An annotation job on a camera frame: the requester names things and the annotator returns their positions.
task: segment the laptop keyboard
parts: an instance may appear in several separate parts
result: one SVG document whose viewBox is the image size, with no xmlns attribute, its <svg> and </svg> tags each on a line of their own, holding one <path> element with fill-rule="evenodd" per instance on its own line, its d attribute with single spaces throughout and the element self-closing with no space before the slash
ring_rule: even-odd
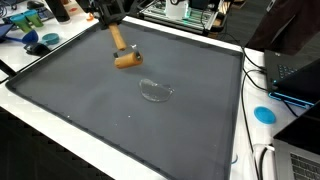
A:
<svg viewBox="0 0 320 180">
<path fill-rule="evenodd" d="M 286 76 L 296 72 L 298 69 L 294 69 L 285 65 L 278 64 L 278 70 L 279 70 L 280 78 L 283 79 Z"/>
<path fill-rule="evenodd" d="M 320 164 L 295 154 L 291 162 L 295 180 L 320 180 Z"/>
</svg>

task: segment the laptop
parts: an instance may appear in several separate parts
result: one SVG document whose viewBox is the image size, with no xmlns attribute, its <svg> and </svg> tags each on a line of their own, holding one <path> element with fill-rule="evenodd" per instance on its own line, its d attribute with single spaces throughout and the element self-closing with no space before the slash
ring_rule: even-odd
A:
<svg viewBox="0 0 320 180">
<path fill-rule="evenodd" d="M 320 99 L 320 59 L 265 52 L 269 97 L 303 108 Z"/>
<path fill-rule="evenodd" d="M 320 102 L 274 136 L 279 180 L 320 180 Z"/>
</svg>

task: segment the electronic equipment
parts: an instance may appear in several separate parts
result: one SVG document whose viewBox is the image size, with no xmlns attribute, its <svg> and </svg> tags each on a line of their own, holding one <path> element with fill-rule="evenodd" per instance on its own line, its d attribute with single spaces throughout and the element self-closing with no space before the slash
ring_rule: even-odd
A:
<svg viewBox="0 0 320 180">
<path fill-rule="evenodd" d="M 265 52 L 269 97 L 303 108 L 320 100 L 320 60 Z"/>
<path fill-rule="evenodd" d="M 226 14 L 218 11 L 224 0 L 215 0 L 208 6 L 202 6 L 201 1 L 178 1 L 178 5 L 172 5 L 171 1 L 154 0 L 151 3 L 139 5 L 138 17 L 147 21 L 189 31 L 196 34 L 207 35 L 209 32 L 221 32 L 227 19 Z M 214 25 L 216 19 L 221 20 L 220 25 Z"/>
<path fill-rule="evenodd" d="M 274 137 L 278 179 L 320 180 L 320 103 Z"/>
<path fill-rule="evenodd" d="M 39 1 L 28 1 L 27 8 L 28 9 L 38 9 L 44 7 L 44 4 Z"/>
<path fill-rule="evenodd" d="M 12 6 L 12 5 L 16 5 L 16 4 L 21 3 L 23 1 L 26 1 L 26 0 L 2 0 L 2 1 L 4 2 L 3 4 L 5 4 L 7 6 Z"/>
<path fill-rule="evenodd" d="M 41 19 L 42 22 L 45 22 L 49 19 L 54 18 L 53 14 L 51 11 L 49 11 L 46 7 L 41 7 L 36 9 L 38 11 L 38 15 Z M 5 18 L 2 18 L 3 22 L 5 24 L 13 24 L 10 20 L 11 16 L 7 16 Z M 13 28 L 11 28 L 12 31 L 19 29 L 17 26 L 14 26 Z"/>
</svg>

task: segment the desk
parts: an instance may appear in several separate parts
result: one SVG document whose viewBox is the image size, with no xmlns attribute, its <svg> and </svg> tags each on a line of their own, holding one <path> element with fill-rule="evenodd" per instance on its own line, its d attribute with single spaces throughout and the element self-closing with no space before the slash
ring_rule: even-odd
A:
<svg viewBox="0 0 320 180">
<path fill-rule="evenodd" d="M 203 41 L 208 44 L 220 46 L 223 48 L 232 49 L 235 51 L 241 51 L 241 48 L 220 42 L 217 40 L 209 39 L 206 37 L 194 35 L 191 33 L 183 32 L 180 30 L 164 27 L 161 25 L 153 24 L 150 22 L 142 21 L 139 19 L 134 19 L 130 17 L 126 17 L 124 21 L 128 21 L 131 23 L 139 24 L 142 26 L 147 26 L 150 28 L 158 29 L 160 31 L 168 32 L 171 34 L 189 37 L 191 39 L 197 41 Z M 61 28 L 59 32 L 61 34 L 71 34 L 76 35 L 81 32 L 80 29 L 77 29 L 77 32 L 73 31 L 72 27 L 67 28 L 67 26 L 58 26 L 56 21 L 48 21 L 46 25 L 52 24 L 52 28 Z M 85 25 L 79 25 L 78 27 L 82 27 L 82 30 L 86 27 L 91 26 L 92 24 L 86 23 Z M 17 44 L 12 46 L 11 48 L 6 49 L 4 56 L 5 62 L 13 67 L 15 70 L 18 70 L 25 65 L 27 65 L 26 60 L 23 57 L 28 57 L 28 62 L 32 62 L 32 60 L 36 60 L 36 58 L 32 59 L 29 56 L 26 56 L 24 51 L 17 52 L 15 49 Z M 257 64 L 263 65 L 263 53 L 246 50 L 248 56 Z M 20 57 L 14 60 L 8 60 L 9 57 Z M 254 69 L 254 67 L 245 62 L 246 69 Z M 252 73 L 252 78 L 257 82 L 258 85 L 265 86 L 265 80 L 262 75 L 257 75 Z M 267 95 L 256 88 L 249 82 L 245 82 L 244 88 L 244 100 L 245 100 L 245 108 L 248 114 L 248 124 L 249 130 L 252 137 L 253 144 L 268 144 L 272 141 L 272 136 L 277 133 L 281 128 L 290 123 L 294 117 L 290 114 L 289 110 L 282 104 L 281 102 L 269 99 Z M 72 151 L 74 154 L 88 161 L 90 164 L 94 165 L 98 169 L 102 170 L 109 176 L 114 179 L 164 179 L 163 176 L 158 174 L 157 172 L 149 169 L 148 167 L 140 164 L 134 159 L 124 155 L 123 153 L 115 150 L 114 148 L 106 145 L 98 139 L 88 135 L 87 133 L 79 130 L 78 128 L 66 123 L 65 121 L 59 119 L 58 117 L 45 112 L 44 110 L 38 108 L 37 106 L 23 100 L 22 98 L 11 93 L 4 84 L 0 85 L 0 106 L 12 113 L 13 115 L 20 118 L 25 123 L 29 124 L 33 128 L 42 132 L 52 140 L 61 144 L 68 150 Z M 264 125 L 257 121 L 253 116 L 253 110 L 257 106 L 266 106 L 270 108 L 277 116 L 277 123 L 274 125 Z M 248 137 L 246 134 L 246 129 L 244 125 L 244 119 L 242 114 L 242 107 L 239 106 L 238 110 L 238 120 L 237 120 L 237 128 L 235 133 L 235 141 L 234 141 L 234 153 L 236 153 L 239 157 L 237 163 L 232 165 L 231 168 L 231 177 L 232 180 L 250 180 L 255 179 L 255 171 L 253 168 L 253 164 L 250 161 L 250 148 Z M 294 110 L 300 114 L 303 112 L 302 109 Z M 275 179 L 274 178 L 274 169 L 273 169 L 273 158 L 272 154 L 268 153 L 265 159 L 265 168 L 264 174 L 265 179 Z"/>
<path fill-rule="evenodd" d="M 16 11 L 8 10 L 8 16 L 22 13 L 26 11 L 27 1 L 19 3 L 18 9 Z M 49 48 L 55 49 L 61 44 L 67 42 L 72 37 L 81 33 L 84 29 L 97 23 L 97 20 L 87 21 L 86 14 L 81 13 L 71 17 L 71 22 L 65 25 L 59 25 L 56 19 L 51 19 L 44 22 L 44 26 L 40 28 L 34 28 L 38 35 L 39 39 L 42 38 L 45 34 L 48 33 L 58 33 L 60 36 L 60 42 L 58 44 L 52 45 Z M 10 31 L 7 34 L 9 37 L 22 38 L 25 33 L 20 30 Z M 31 56 L 26 53 L 26 50 L 23 48 L 24 44 L 14 41 L 5 41 L 0 44 L 0 59 L 8 64 L 13 70 L 18 71 L 28 64 L 39 59 L 38 56 Z M 0 81 L 5 79 L 7 75 L 0 71 Z"/>
</svg>

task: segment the black tray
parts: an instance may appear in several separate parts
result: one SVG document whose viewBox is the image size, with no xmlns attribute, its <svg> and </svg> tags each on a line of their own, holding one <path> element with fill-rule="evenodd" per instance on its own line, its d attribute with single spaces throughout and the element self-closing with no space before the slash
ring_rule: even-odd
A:
<svg viewBox="0 0 320 180">
<path fill-rule="evenodd" d="M 115 68 L 110 32 L 94 26 L 7 88 L 167 178 L 229 179 L 242 54 L 128 22 L 119 28 L 142 65 Z M 147 101 L 144 78 L 175 92 Z"/>
</svg>

